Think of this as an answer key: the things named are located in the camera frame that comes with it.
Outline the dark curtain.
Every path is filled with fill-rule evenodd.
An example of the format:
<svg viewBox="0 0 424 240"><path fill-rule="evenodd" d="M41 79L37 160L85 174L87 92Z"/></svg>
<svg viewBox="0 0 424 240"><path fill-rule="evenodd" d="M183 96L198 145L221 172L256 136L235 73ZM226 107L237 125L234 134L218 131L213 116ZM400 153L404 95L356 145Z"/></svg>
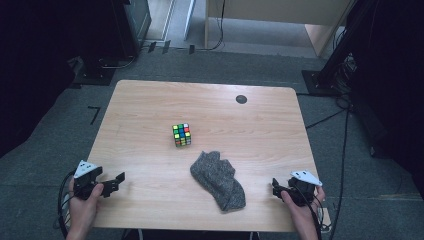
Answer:
<svg viewBox="0 0 424 240"><path fill-rule="evenodd" d="M382 125L377 146L407 170L424 199L424 0L370 4L351 30L353 92Z"/></svg>
<svg viewBox="0 0 424 240"><path fill-rule="evenodd" d="M31 136L75 78L66 4L0 0L0 158Z"/></svg>

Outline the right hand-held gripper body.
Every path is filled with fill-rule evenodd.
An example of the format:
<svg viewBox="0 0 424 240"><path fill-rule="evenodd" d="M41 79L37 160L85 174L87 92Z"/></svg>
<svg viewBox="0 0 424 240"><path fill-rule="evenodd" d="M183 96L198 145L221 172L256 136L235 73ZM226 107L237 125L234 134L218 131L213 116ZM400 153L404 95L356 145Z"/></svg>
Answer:
<svg viewBox="0 0 424 240"><path fill-rule="evenodd" d="M293 202L301 207L312 203L315 187L322 186L322 182L308 170L301 170L291 172L288 185Z"/></svg>

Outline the person's right hand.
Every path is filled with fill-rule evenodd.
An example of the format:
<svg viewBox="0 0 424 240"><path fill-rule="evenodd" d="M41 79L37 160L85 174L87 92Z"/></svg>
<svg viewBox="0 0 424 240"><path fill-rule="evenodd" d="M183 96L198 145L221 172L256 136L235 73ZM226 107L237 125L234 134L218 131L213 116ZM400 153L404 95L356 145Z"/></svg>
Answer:
<svg viewBox="0 0 424 240"><path fill-rule="evenodd" d="M317 186L316 191L317 195L311 203L311 207L299 207L293 202L288 193L282 193L283 201L289 208L296 229L300 227L314 227L316 229L313 214L317 214L318 208L325 199L325 192L321 186Z"/></svg>

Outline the black stand base plate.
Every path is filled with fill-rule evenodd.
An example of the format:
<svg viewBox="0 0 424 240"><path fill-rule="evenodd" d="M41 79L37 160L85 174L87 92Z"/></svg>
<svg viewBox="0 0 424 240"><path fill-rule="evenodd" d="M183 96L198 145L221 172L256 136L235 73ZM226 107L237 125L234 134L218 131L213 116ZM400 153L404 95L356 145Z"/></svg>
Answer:
<svg viewBox="0 0 424 240"><path fill-rule="evenodd" d="M104 67L97 58L83 56L74 84L109 86L115 70Z"/></svg>

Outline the black tape corner mark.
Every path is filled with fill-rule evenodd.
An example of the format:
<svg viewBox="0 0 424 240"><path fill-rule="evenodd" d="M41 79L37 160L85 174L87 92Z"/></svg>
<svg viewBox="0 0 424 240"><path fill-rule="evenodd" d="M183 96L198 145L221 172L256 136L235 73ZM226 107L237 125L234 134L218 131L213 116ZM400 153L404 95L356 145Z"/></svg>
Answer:
<svg viewBox="0 0 424 240"><path fill-rule="evenodd" d="M87 108L95 111L93 118L90 121L90 125L93 125L95 123L97 117L98 117L98 114L101 110L101 107L99 107L99 106L88 106Z"/></svg>

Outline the light wooden desk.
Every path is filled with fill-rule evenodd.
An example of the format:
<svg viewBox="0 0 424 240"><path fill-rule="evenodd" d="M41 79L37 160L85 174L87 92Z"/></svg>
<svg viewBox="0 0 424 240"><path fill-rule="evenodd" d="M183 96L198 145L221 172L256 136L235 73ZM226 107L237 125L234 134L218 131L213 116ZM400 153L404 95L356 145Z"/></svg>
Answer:
<svg viewBox="0 0 424 240"><path fill-rule="evenodd" d="M204 45L208 45L209 19L224 12L229 19L303 24L315 54L321 57L355 3L356 0L206 0Z"/></svg>

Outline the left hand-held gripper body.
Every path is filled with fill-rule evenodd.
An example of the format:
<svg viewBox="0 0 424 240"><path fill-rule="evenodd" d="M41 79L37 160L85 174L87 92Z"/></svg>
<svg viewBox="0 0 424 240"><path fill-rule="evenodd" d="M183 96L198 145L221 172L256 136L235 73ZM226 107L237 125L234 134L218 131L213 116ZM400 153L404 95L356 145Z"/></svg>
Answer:
<svg viewBox="0 0 424 240"><path fill-rule="evenodd" d="M82 200L87 200L97 184L96 178L102 173L101 166L81 160L73 176L74 195Z"/></svg>

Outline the person's left hand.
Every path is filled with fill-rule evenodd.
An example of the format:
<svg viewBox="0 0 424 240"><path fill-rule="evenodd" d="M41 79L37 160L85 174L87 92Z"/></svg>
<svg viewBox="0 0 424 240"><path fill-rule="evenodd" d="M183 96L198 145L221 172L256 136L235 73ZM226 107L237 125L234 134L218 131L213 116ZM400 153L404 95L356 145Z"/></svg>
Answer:
<svg viewBox="0 0 424 240"><path fill-rule="evenodd" d="M97 184L87 200L78 197L70 202L71 229L89 230L97 214L97 203L104 189L102 184Z"/></svg>

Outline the multicoloured puzzle cube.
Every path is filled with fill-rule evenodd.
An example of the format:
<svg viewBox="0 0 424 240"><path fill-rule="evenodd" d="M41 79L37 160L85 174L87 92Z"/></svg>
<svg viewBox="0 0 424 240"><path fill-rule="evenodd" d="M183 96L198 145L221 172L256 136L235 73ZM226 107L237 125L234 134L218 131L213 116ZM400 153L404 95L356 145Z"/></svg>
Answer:
<svg viewBox="0 0 424 240"><path fill-rule="evenodd" d="M188 123L181 123L172 126L173 139L176 147L187 146L192 143L192 136Z"/></svg>

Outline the black cabinet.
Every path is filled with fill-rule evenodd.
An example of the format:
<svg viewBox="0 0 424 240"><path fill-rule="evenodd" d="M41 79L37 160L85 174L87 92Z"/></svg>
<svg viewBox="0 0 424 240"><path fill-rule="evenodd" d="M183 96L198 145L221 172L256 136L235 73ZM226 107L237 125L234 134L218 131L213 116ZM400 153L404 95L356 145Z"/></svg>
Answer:
<svg viewBox="0 0 424 240"><path fill-rule="evenodd" d="M137 57L151 24L147 0L113 0L124 57Z"/></svg>

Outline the black metal stand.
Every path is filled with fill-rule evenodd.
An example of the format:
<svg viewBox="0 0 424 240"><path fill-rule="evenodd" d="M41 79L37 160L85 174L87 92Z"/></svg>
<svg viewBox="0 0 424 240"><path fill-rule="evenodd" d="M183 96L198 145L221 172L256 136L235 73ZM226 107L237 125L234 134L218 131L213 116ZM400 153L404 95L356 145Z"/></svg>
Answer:
<svg viewBox="0 0 424 240"><path fill-rule="evenodd" d="M358 3L354 4L353 12L348 15L347 30L322 70L302 71L309 95L342 95L342 91L337 89L338 84L335 74L348 56L354 37L359 33L360 28L365 25L366 15L374 2L375 0L359 0Z"/></svg>

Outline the grey fuzzy sock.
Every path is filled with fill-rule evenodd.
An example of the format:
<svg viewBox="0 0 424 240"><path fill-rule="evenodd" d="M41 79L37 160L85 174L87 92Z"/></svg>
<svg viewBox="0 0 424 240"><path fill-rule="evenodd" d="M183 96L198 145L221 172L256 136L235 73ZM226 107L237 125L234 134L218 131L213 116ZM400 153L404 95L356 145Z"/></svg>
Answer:
<svg viewBox="0 0 424 240"><path fill-rule="evenodd" d="M246 197L242 185L235 178L235 169L219 151L202 151L190 166L192 177L215 199L222 212L242 209Z"/></svg>

